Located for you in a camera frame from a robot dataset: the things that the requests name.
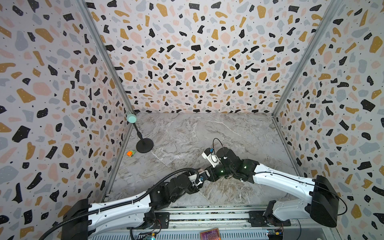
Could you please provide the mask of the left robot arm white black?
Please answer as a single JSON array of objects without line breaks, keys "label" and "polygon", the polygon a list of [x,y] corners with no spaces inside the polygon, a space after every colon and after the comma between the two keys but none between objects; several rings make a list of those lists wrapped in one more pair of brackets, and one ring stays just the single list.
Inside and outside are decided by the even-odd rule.
[{"label": "left robot arm white black", "polygon": [[155,211],[167,208],[185,194],[197,193],[212,174],[182,169],[169,174],[150,189],[135,196],[105,203],[79,200],[63,216],[63,240],[86,240],[118,228],[149,228]]}]

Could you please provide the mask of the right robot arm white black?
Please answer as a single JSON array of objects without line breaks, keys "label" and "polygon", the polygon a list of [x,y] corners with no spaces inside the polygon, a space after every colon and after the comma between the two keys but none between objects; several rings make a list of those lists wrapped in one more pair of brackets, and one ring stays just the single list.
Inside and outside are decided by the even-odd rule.
[{"label": "right robot arm white black", "polygon": [[304,178],[267,167],[257,161],[240,159],[231,149],[223,147],[215,152],[207,148],[202,157],[211,164],[205,179],[215,182],[233,177],[241,182],[265,185],[296,197],[295,200],[270,201],[264,213],[267,222],[279,226],[291,219],[312,219],[316,223],[337,226],[340,197],[329,180],[323,176]]}]

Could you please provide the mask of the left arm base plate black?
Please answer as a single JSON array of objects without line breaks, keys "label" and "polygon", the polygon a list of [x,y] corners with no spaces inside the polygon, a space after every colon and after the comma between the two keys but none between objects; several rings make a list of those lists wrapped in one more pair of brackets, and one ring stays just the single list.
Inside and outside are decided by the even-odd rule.
[{"label": "left arm base plate black", "polygon": [[148,212],[144,214],[144,222],[134,229],[168,229],[170,223],[169,212]]}]

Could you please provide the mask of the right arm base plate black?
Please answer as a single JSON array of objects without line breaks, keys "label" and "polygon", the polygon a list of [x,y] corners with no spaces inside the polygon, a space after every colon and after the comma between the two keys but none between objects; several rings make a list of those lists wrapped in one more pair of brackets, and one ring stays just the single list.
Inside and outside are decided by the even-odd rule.
[{"label": "right arm base plate black", "polygon": [[249,211],[248,222],[252,227],[289,227],[290,220],[281,221],[273,215],[273,207],[277,201],[270,201],[265,211]]}]

